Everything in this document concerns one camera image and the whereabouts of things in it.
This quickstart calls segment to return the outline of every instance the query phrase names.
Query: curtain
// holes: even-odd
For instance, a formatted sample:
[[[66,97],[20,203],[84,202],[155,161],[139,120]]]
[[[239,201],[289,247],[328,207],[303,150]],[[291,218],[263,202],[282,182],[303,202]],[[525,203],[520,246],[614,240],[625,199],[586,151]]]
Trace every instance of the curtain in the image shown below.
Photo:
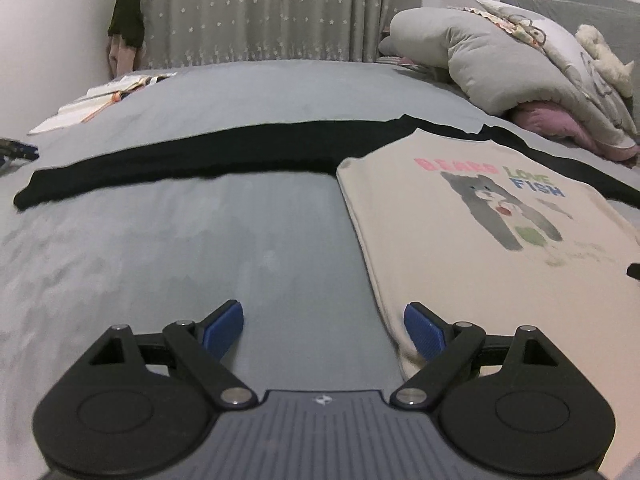
[[[422,0],[142,0],[143,66],[374,61],[382,29]]]

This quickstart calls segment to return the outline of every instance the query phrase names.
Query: hanging clothes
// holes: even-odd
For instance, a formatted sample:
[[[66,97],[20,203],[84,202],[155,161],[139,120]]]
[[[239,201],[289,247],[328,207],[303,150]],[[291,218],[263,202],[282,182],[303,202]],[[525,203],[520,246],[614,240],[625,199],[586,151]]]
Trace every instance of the hanging clothes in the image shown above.
[[[145,39],[145,25],[140,0],[116,0],[111,25],[107,31],[111,75],[120,76],[135,70],[136,54]]]

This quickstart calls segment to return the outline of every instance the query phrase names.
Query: blanket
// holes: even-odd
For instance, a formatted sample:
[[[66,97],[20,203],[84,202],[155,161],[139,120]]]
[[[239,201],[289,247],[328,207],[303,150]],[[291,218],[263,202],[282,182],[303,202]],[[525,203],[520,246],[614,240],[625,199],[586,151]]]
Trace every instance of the blanket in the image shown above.
[[[456,9],[404,10],[391,22],[391,38],[403,56],[447,68],[469,100],[488,114],[500,116],[520,103],[552,101],[579,120],[598,143],[617,149],[636,144],[545,54],[480,16]]]

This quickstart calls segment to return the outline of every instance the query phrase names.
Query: black t-shirt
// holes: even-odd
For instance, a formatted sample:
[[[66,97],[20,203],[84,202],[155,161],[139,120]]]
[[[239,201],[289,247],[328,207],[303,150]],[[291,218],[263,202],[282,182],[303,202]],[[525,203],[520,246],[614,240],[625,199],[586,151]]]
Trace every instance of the black t-shirt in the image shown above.
[[[257,171],[311,171],[335,176],[348,157],[362,157],[421,128],[465,140],[493,140],[597,189],[606,198],[640,208],[640,191],[588,164],[534,150],[513,132],[483,126],[478,134],[410,116],[391,121],[313,121],[259,124],[168,140],[37,170],[14,198],[19,210],[64,200],[94,189],[155,182],[165,178],[216,177]]]

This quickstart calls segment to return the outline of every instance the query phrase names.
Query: white t-shirt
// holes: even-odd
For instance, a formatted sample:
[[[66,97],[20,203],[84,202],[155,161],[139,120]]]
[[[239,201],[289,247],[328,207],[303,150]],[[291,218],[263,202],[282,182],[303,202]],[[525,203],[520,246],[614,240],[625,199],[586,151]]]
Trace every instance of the white t-shirt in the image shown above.
[[[613,478],[640,451],[640,234],[593,187],[492,141],[416,130],[338,167],[378,306],[407,376],[420,301],[487,333],[539,327],[607,399]]]

